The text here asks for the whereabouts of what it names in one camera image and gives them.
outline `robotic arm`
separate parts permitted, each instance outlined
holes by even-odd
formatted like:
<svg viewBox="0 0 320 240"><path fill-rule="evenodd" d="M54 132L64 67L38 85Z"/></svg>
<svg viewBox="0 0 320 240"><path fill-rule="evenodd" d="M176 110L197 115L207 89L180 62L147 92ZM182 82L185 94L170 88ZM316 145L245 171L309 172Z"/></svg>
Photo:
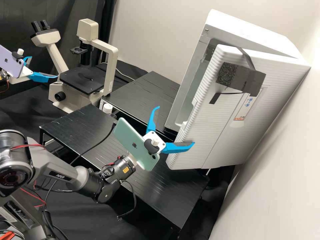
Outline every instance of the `robotic arm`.
<svg viewBox="0 0 320 240"><path fill-rule="evenodd" d="M40 175L66 182L69 189L106 203L122 180L135 172L128 157L119 156L100 172L83 166L72 167L54 156L32 138L15 130L0 131L0 214L28 239L50 239L54 234L34 206L25 201L20 187Z"/></svg>
<svg viewBox="0 0 320 240"><path fill-rule="evenodd" d="M130 152L118 156L114 163L93 172L83 166L72 167L44 149L32 138L15 130L0 131L0 215L19 229L27 239L55 239L48 224L50 214L38 211L25 201L19 189L32 184L40 175L64 181L74 192L92 198L97 203L106 203L126 180L136 171L136 165L151 171L159 154L185 152L194 142L165 143L156 133L153 121L156 107L150 116L147 131L141 136L125 119L120 118L113 134Z"/></svg>

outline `black table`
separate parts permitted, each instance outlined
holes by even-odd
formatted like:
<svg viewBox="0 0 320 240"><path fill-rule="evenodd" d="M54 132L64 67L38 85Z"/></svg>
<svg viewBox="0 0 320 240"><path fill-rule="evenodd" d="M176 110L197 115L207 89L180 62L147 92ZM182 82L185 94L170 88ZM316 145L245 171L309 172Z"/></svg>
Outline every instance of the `black table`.
<svg viewBox="0 0 320 240"><path fill-rule="evenodd" d="M147 125L152 109L160 106L154 116L157 132L173 141L176 133L165 129L165 123L179 87L178 83L150 72L103 96L102 101L144 125Z"/></svg>
<svg viewBox="0 0 320 240"><path fill-rule="evenodd" d="M93 105L88 105L41 126L40 142L45 133L68 149L81 154L106 136L114 120ZM118 155L126 153L111 134L83 158L101 169L105 164L114 162ZM165 160L166 155L161 154L151 172L137 166L137 171L128 181L141 200L181 229L208 180L196 170L170 170Z"/></svg>

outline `black platform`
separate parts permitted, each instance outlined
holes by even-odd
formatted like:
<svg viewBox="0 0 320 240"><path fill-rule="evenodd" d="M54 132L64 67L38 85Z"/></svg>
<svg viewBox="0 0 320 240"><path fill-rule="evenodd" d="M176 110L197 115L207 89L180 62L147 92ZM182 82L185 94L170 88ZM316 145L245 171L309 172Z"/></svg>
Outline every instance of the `black platform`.
<svg viewBox="0 0 320 240"><path fill-rule="evenodd" d="M103 88L104 80L106 76L107 64L102 63L94 67L77 67L70 69L66 72L60 74L60 80L71 87L83 92L86 95L90 95L93 92L100 91ZM146 74L145 70L142 70L136 66L124 63L122 61L117 61L117 69L125 75L134 76L136 78ZM130 78L121 75L116 71L115 81L113 84L113 90L117 89L122 85L117 84L117 80L125 81L126 83L131 82Z"/></svg>
<svg viewBox="0 0 320 240"><path fill-rule="evenodd" d="M179 87L178 83L156 72L150 72L102 99L145 125L148 123L152 109L160 106L154 122L157 130L164 133L164 125Z"/></svg>
<svg viewBox="0 0 320 240"><path fill-rule="evenodd" d="M110 131L114 120L93 105L88 105L41 126L41 131L80 154L103 139ZM101 169L123 154L127 154L127 151L111 134L83 157ZM207 178L196 170L170 170L165 163L167 156L160 156L159 162L151 172L137 166L137 171L128 181L140 199L182 228L206 187Z"/></svg>

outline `phone mount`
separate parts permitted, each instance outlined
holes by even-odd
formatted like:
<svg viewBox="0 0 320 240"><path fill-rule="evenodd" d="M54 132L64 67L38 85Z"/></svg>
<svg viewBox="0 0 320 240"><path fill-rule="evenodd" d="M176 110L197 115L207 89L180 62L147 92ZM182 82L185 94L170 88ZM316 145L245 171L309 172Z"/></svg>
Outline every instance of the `phone mount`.
<svg viewBox="0 0 320 240"><path fill-rule="evenodd" d="M124 118L120 118L113 134L118 141L130 152L129 158L132 162L147 171L151 171L160 159L160 153L180 153L188 151L195 143L164 142L156 133L154 115L156 107L152 110L146 134L141 136Z"/></svg>

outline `white bottle cap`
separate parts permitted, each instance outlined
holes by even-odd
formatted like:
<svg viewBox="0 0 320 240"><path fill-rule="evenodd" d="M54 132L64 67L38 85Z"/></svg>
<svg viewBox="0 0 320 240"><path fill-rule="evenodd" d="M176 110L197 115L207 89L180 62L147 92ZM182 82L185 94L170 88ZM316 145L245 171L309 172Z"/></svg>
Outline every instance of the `white bottle cap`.
<svg viewBox="0 0 320 240"><path fill-rule="evenodd" d="M19 55L23 55L24 50L23 50L23 49L21 49L21 48L19 48L19 49L18 49L18 51L17 51L17 53L18 53Z"/></svg>
<svg viewBox="0 0 320 240"><path fill-rule="evenodd" d="M110 103L105 103L103 105L102 111L105 112L106 114L111 114L112 109L113 109L113 106Z"/></svg>
<svg viewBox="0 0 320 240"><path fill-rule="evenodd" d="M151 140L151 144L152 144L154 147L158 146L159 142L160 142L160 141L159 141L159 139L157 139L157 138Z"/></svg>

